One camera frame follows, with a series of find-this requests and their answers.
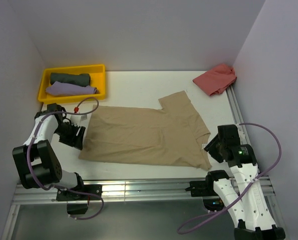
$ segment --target gray floor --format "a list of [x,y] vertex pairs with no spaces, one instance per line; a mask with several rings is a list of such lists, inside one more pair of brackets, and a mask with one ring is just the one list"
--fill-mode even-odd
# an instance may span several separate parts
[[[93,204],[95,211],[99,207]],[[176,230],[189,218],[204,214],[201,199],[111,202],[90,220],[67,217],[64,204],[23,205],[13,240],[233,240],[229,214],[187,235]]]

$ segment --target wall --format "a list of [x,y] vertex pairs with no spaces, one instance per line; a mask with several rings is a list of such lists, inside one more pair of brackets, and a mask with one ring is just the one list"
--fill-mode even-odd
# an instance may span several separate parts
[[6,0],[0,0],[0,237],[18,175],[12,149],[32,131],[44,64]]
[[[266,1],[234,67],[243,118],[281,140],[281,163],[269,175],[291,239],[298,240],[298,0]],[[248,129],[262,169],[277,156],[267,133]]]
[[264,0],[9,0],[48,67],[207,70],[233,64]]

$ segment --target yellow tray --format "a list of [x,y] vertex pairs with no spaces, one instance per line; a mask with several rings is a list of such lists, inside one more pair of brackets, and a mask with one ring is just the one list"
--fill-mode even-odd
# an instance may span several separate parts
[[[45,89],[50,84],[51,73],[59,74],[89,74],[91,77],[90,86],[96,87],[99,91],[98,94],[90,95],[77,95],[77,96],[52,96],[45,92]],[[99,100],[105,99],[105,67],[103,64],[98,65],[86,65],[86,66],[69,66],[69,67],[57,67],[47,68],[43,72],[38,100],[45,104],[63,104],[80,102],[87,97],[96,97]]]

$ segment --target dark green folded cloth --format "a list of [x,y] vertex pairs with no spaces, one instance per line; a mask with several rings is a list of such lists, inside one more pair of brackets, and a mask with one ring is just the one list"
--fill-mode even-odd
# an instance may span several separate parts
[[74,84],[80,87],[86,87],[90,85],[90,75],[88,73],[82,73],[80,75],[56,73],[52,72],[50,76],[51,85],[55,82],[64,84]]

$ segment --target red folded cloth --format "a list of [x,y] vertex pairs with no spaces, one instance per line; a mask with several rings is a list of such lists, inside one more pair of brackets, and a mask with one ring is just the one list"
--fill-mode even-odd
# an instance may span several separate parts
[[223,63],[198,76],[193,82],[211,96],[223,93],[236,79],[234,68]]

